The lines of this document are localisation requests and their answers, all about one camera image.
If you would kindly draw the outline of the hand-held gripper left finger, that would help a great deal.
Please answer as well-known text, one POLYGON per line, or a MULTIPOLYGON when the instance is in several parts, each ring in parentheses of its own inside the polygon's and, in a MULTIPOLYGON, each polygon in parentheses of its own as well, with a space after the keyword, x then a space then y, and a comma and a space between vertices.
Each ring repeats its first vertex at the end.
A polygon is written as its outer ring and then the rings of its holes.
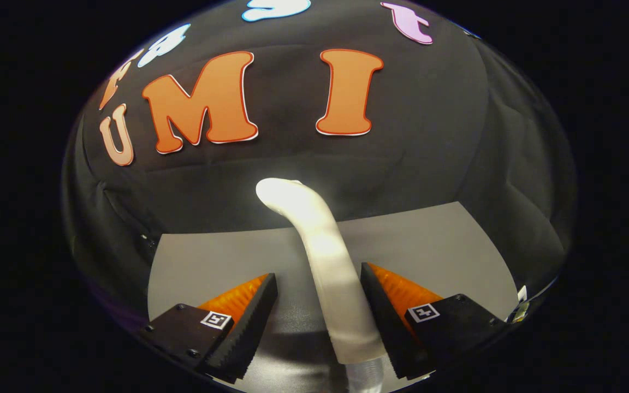
POLYGON ((245 377, 278 297, 274 273, 195 307, 177 303, 138 330, 155 353, 189 372, 235 383, 245 377))

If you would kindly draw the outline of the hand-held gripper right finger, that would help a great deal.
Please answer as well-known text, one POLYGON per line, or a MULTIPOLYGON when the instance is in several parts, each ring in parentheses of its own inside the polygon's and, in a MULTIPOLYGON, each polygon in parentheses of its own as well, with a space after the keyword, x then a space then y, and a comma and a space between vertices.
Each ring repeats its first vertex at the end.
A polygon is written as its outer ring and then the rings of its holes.
POLYGON ((509 331, 465 294, 441 297, 374 264, 360 266, 360 284, 400 379, 458 367, 509 331))

